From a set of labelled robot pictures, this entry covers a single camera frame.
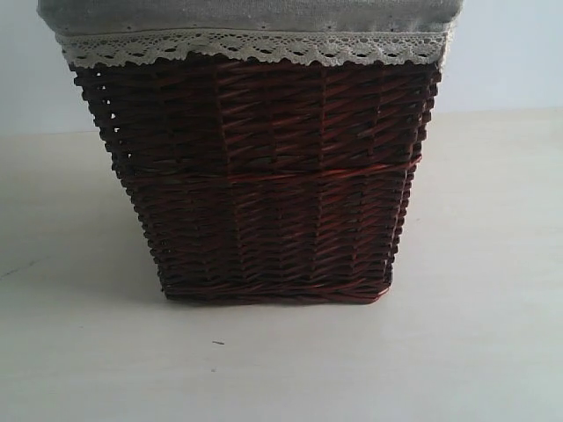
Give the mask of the dark brown wicker basket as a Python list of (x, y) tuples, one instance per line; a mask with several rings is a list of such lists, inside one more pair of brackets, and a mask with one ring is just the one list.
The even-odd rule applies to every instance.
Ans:
[(437, 64), (190, 54), (73, 71), (168, 299), (366, 304), (389, 289)]

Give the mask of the grey lace-trimmed basket liner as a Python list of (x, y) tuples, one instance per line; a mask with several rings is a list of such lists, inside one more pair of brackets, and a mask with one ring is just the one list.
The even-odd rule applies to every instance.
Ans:
[(462, 8), (459, 0), (37, 3), (65, 60), (83, 68), (191, 53), (325, 67), (439, 63)]

